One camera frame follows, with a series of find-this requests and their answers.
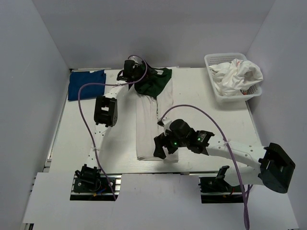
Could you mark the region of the white green raglan t-shirt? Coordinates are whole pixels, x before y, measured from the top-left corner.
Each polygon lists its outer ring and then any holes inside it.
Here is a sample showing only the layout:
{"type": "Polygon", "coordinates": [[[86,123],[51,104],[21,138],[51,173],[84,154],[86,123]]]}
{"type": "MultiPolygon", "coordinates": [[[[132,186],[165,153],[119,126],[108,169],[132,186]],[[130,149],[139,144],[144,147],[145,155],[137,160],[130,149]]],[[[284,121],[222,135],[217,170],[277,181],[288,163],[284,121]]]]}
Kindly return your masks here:
{"type": "Polygon", "coordinates": [[[158,74],[134,84],[136,91],[136,155],[140,161],[160,161],[154,157],[154,138],[163,132],[157,124],[174,105],[172,69],[158,69],[158,74]]]}

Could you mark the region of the white printed t-shirt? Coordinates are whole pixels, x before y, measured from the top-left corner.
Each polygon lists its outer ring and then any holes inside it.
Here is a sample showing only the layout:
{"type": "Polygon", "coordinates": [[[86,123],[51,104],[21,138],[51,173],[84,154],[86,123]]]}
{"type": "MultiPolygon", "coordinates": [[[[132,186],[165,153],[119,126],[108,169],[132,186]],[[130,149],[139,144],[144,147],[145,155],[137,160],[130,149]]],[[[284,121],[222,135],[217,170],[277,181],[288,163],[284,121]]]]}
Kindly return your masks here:
{"type": "Polygon", "coordinates": [[[213,82],[220,96],[241,96],[251,86],[263,81],[258,65],[249,60],[233,59],[209,66],[213,82]]]}

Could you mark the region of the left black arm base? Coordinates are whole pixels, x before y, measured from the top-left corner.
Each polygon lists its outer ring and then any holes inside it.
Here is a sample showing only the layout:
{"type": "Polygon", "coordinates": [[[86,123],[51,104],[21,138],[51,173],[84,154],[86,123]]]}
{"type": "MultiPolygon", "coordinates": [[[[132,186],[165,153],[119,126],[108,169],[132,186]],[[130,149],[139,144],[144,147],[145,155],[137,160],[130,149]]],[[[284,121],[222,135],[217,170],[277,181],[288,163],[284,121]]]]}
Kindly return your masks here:
{"type": "Polygon", "coordinates": [[[101,176],[95,184],[89,184],[75,176],[70,201],[115,201],[115,198],[104,176],[101,176]]]}

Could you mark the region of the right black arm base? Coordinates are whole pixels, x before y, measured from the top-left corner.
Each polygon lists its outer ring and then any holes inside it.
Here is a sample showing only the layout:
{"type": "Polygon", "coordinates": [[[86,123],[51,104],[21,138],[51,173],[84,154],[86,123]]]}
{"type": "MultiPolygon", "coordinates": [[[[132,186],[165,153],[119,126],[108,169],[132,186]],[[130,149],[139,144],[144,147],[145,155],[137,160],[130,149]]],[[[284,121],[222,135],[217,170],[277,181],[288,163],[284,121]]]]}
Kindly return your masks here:
{"type": "Polygon", "coordinates": [[[240,186],[230,186],[215,177],[200,177],[199,187],[202,204],[236,204],[243,203],[240,186]]]}

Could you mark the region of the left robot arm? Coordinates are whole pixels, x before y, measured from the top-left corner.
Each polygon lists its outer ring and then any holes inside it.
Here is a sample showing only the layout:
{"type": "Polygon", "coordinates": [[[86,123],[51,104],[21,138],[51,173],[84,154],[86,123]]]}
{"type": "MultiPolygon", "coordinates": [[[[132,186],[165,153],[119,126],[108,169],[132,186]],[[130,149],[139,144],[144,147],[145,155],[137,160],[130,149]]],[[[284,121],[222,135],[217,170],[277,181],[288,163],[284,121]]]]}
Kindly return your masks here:
{"type": "Polygon", "coordinates": [[[136,58],[140,58],[136,55],[131,55],[125,61],[123,71],[118,75],[115,84],[106,84],[100,82],[91,82],[82,85],[77,94],[77,101],[81,118],[89,132],[92,140],[92,149],[89,152],[89,157],[86,162],[86,166],[93,170],[103,173],[104,177],[109,181],[109,178],[104,171],[99,161],[99,147],[101,147],[104,140],[105,133],[115,126],[118,119],[118,99],[126,93],[131,85],[134,85],[142,81],[148,71],[147,62],[142,59],[141,63],[136,62],[136,58]],[[95,133],[93,134],[86,122],[81,108],[81,95],[82,90],[86,87],[92,86],[110,86],[111,90],[105,94],[98,94],[95,101],[94,109],[94,122],[95,122],[95,133]]]}

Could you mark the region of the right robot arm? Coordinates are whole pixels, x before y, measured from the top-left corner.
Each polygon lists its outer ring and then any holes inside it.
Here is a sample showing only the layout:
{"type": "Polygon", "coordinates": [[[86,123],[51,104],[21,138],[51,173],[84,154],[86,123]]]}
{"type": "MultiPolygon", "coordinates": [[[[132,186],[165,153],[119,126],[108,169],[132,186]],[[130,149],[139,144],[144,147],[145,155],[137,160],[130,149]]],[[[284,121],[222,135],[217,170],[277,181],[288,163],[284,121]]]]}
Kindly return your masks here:
{"type": "Polygon", "coordinates": [[[187,148],[196,154],[235,160],[244,167],[232,169],[222,166],[216,177],[203,182],[207,192],[228,192],[243,185],[263,185],[268,189],[286,194],[295,170],[295,163],[275,143],[269,146],[248,146],[238,142],[226,142],[222,137],[204,130],[194,130],[184,120],[172,121],[163,118],[158,121],[164,131],[154,138],[154,157],[165,159],[178,148],[187,148]]]}

